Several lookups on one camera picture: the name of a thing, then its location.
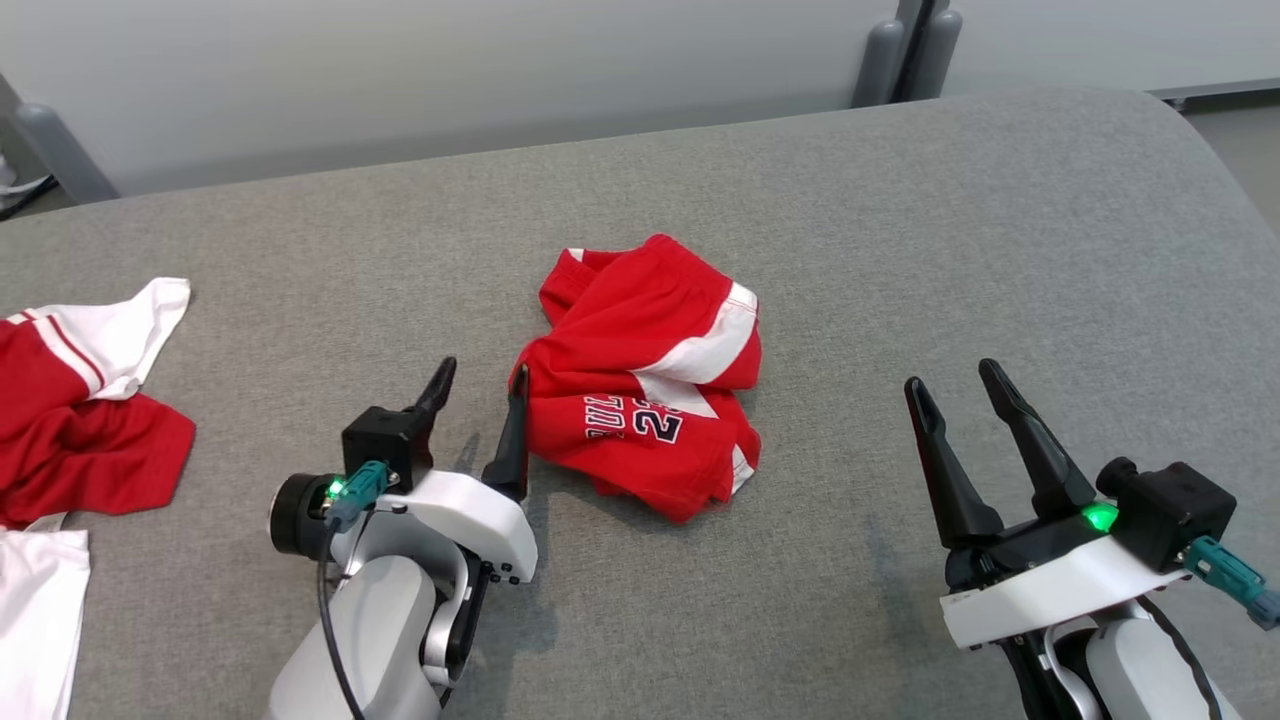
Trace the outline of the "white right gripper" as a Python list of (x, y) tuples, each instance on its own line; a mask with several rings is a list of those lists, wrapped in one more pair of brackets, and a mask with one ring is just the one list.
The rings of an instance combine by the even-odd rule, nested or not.
[(1183, 569), (1155, 571), (1125, 550), (1111, 534), (1117, 509), (1092, 503), (1093, 486), (1001, 365), (982, 360), (979, 375), (1015, 439), (1033, 486), (1036, 516), (1056, 521), (1004, 529), (954, 452), (924, 380), (905, 382), (934, 524), (948, 550), (950, 592), (940, 605), (957, 647), (1044, 629), (1189, 578)]

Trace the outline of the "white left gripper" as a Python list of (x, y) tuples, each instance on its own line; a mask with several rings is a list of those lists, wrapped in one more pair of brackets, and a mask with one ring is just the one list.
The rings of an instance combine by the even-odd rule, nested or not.
[[(448, 404), (457, 357), (444, 357), (406, 411), (410, 425), (431, 425)], [(280, 553), (330, 559), (347, 577), (383, 556), (412, 559), (425, 571), (449, 575), (476, 557), (515, 584), (532, 580), (538, 543), (521, 503), (529, 495), (529, 366), (509, 383), (507, 416), (483, 483), (454, 471), (429, 471), (407, 495), (383, 495), (348, 529), (325, 537), (325, 514), (347, 479), (337, 474), (294, 474), (276, 491), (268, 520)]]

